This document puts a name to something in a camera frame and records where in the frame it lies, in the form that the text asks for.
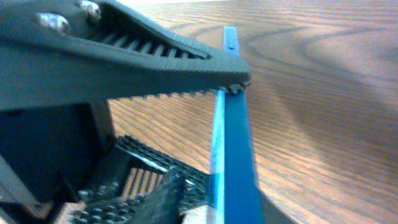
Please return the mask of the blue Galaxy smartphone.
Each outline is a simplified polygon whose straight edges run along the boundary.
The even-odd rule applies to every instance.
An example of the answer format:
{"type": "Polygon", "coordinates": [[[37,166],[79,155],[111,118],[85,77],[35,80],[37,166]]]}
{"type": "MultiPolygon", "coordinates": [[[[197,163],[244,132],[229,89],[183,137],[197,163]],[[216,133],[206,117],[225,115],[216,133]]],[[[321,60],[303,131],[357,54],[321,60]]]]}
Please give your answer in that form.
{"type": "Polygon", "coordinates": [[[246,94],[215,93],[208,223],[262,224],[246,94]]]}

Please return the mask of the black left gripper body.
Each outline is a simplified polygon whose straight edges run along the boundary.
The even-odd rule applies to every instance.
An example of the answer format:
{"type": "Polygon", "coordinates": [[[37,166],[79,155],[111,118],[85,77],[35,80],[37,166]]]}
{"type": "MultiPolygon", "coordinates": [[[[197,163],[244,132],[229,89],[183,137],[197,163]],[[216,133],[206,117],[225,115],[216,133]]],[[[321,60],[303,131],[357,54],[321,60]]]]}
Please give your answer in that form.
{"type": "Polygon", "coordinates": [[[1,112],[1,217],[50,223],[114,143],[107,101],[1,112]]]}

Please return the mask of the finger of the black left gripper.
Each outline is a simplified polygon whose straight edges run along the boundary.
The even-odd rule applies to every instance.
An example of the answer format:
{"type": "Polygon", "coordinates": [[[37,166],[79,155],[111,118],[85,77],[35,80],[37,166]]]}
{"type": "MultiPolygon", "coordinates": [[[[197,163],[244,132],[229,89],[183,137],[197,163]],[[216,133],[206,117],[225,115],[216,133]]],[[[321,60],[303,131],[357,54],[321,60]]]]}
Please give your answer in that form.
{"type": "Polygon", "coordinates": [[[251,81],[240,57],[117,1],[2,1],[1,109],[223,90],[251,81]]]}
{"type": "Polygon", "coordinates": [[[120,136],[88,189],[72,223],[181,223],[213,207],[210,175],[130,136],[120,136]]]}

